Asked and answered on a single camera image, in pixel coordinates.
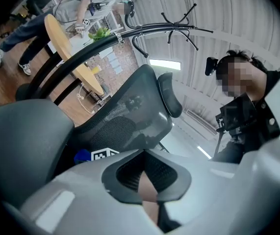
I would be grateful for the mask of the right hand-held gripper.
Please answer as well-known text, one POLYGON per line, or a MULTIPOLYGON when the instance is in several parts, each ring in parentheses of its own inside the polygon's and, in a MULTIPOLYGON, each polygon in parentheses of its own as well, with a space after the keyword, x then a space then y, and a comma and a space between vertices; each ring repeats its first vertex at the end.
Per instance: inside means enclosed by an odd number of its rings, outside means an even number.
POLYGON ((103 159, 115 154, 119 154, 120 152, 113 150, 111 148, 104 148, 104 149, 100 149, 97 151, 93 151, 91 153, 91 161, 95 161, 95 160, 99 160, 99 159, 103 159))

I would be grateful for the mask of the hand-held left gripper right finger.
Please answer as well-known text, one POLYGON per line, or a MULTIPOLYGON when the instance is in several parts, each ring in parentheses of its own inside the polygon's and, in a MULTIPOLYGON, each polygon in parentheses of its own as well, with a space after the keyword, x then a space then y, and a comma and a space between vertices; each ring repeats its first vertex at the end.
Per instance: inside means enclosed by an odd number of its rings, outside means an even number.
POLYGON ((144 235, 239 235, 236 199, 229 193, 235 166, 144 151, 145 172, 157 191, 158 224, 144 235))

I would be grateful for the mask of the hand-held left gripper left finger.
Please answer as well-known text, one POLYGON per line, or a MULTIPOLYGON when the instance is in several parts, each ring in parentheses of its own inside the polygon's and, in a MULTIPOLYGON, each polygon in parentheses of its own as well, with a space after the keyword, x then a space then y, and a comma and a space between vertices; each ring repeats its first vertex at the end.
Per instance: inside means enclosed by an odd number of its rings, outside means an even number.
POLYGON ((109 165, 135 152, 68 169, 32 194, 21 213, 49 235, 163 235, 142 206, 117 201, 102 183, 109 165))

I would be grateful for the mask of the blue cloth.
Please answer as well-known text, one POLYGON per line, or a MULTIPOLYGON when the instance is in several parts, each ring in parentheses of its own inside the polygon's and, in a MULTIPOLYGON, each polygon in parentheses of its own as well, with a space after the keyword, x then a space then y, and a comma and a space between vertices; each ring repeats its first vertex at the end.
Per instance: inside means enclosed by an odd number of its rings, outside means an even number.
POLYGON ((74 156, 74 163, 80 164, 87 161, 91 161, 91 153, 86 149, 79 150, 76 155, 74 156))

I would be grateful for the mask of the person's right forearm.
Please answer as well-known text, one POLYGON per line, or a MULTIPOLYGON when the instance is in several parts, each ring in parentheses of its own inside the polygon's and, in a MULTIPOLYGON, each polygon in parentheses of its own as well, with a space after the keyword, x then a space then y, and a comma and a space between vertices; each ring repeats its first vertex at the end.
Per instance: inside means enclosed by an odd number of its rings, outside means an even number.
POLYGON ((142 206, 145 212, 153 223, 157 224, 159 213, 159 205, 156 202, 157 191, 145 172, 142 172, 140 176, 138 194, 143 200, 142 206))

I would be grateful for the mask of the ceiling strip light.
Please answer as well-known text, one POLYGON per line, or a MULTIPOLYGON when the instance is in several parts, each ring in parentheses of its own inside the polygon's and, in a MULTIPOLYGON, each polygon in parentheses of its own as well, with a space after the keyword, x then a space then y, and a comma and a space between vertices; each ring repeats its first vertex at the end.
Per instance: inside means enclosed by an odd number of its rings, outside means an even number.
POLYGON ((200 146, 197 146, 197 148, 198 148, 208 159, 212 159, 212 157, 211 157, 204 149, 202 149, 200 146))
POLYGON ((181 70, 181 63, 176 61, 168 61, 168 60, 158 60, 158 59, 150 59, 149 60, 151 66, 163 67, 173 70, 181 70))

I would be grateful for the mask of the ceiling air conditioner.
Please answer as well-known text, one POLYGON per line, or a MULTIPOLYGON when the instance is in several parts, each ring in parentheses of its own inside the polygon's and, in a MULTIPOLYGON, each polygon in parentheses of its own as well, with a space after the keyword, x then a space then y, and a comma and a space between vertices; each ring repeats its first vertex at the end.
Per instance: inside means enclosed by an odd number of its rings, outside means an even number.
POLYGON ((205 129, 207 129, 213 135, 217 134, 216 129, 212 125, 210 125, 207 121, 203 120, 200 116, 195 114, 193 111, 186 110, 186 114, 189 115, 191 118, 193 118, 195 121, 197 121, 200 125, 202 125, 205 129))

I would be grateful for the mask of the black chest device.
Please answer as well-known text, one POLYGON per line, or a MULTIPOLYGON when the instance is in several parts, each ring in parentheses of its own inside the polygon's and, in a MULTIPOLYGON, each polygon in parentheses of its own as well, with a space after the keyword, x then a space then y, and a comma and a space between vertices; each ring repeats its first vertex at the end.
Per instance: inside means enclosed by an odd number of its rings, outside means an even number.
POLYGON ((228 132, 245 128, 256 122, 256 118, 257 110, 248 95, 244 93, 220 108, 220 114, 216 116, 218 123, 216 131, 228 132))

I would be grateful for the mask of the black chair headrest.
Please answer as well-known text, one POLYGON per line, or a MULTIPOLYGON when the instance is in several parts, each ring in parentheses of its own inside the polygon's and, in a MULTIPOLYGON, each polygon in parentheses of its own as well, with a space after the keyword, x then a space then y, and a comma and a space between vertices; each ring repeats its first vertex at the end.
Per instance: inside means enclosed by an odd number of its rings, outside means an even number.
POLYGON ((172 118, 179 118, 183 107, 176 98, 172 85, 173 73, 168 72, 159 76, 157 82, 163 103, 172 118))

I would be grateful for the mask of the person in black jacket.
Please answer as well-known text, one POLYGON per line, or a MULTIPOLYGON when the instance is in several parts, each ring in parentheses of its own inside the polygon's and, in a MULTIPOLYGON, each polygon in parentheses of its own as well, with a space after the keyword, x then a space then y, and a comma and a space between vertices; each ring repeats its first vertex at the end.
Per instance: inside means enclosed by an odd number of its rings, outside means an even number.
POLYGON ((224 149, 214 153, 212 161, 238 164, 244 154, 258 150, 264 143, 280 135, 279 125, 265 97, 252 102, 257 110, 256 122, 245 128, 228 131, 231 140, 224 149))

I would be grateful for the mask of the black coat rack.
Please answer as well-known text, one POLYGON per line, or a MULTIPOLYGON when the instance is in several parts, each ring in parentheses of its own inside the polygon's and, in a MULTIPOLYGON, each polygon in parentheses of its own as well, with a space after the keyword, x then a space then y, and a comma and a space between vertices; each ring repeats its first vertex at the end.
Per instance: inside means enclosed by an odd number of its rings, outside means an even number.
POLYGON ((190 22, 184 22, 184 20, 188 20, 188 15, 191 10, 186 12, 183 18, 177 22, 171 22, 165 18, 163 23, 132 26, 129 24, 128 20, 134 16, 134 3, 132 1, 127 1, 125 5, 127 7, 125 23, 129 28, 128 31, 110 33, 108 36, 85 46, 74 55, 71 54, 69 39, 64 34, 56 18, 53 15, 47 15, 45 18, 45 27, 51 42, 55 46, 56 53, 40 68, 29 84, 23 84, 17 89, 15 99, 20 101, 32 98, 47 98, 68 74, 83 66, 85 61, 109 47, 123 43, 124 40, 129 37, 132 38, 132 45, 135 49, 145 58, 148 58, 149 54, 142 50, 136 43, 137 38, 145 35, 165 32, 171 37, 173 32, 176 31, 182 34, 187 42, 193 43, 189 37, 189 31, 198 30, 198 27, 191 25, 190 22))

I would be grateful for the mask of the green plant in white pot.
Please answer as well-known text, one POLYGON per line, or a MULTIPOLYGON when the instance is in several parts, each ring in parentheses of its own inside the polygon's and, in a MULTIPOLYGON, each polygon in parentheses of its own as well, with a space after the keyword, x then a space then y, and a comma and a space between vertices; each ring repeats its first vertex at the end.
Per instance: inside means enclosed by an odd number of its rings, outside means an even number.
POLYGON ((88 36, 93 42, 97 42, 111 34, 110 29, 107 27, 99 28, 96 33, 88 33, 88 36))

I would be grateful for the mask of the round wooden table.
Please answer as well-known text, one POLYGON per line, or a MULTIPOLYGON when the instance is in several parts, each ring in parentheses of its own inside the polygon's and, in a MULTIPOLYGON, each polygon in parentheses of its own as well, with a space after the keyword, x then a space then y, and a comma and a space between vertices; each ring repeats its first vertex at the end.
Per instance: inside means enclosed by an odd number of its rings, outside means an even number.
POLYGON ((92 71, 84 65, 84 62, 107 48, 104 39, 89 44, 77 53, 72 54, 72 44, 54 16, 48 15, 45 17, 45 27, 57 54, 59 54, 64 63, 42 86, 38 97, 40 99, 47 98, 57 85, 72 72, 76 74, 76 77, 79 78, 89 90, 98 95, 103 95, 104 92, 100 83, 92 71))

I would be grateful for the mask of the white metal shelf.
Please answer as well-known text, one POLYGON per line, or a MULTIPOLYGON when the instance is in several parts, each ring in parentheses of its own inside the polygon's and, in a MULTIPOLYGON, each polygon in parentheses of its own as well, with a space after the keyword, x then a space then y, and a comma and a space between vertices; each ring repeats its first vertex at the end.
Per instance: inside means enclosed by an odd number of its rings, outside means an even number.
POLYGON ((106 22, 106 25, 108 26, 110 32, 120 32, 121 30, 124 30, 124 24, 121 21, 121 19, 117 20, 116 13, 113 11, 110 11, 105 17, 104 20, 106 22))

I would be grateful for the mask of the row of white wall papers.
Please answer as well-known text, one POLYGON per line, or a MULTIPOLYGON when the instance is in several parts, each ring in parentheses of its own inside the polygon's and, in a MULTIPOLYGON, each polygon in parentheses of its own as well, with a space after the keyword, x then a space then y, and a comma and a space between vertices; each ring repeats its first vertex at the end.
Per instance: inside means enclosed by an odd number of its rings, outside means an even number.
POLYGON ((101 59, 107 58, 109 63, 111 64, 112 68, 114 69, 116 74, 119 74, 123 71, 120 62, 113 51, 112 47, 109 47, 101 52, 99 52, 99 56, 101 59))

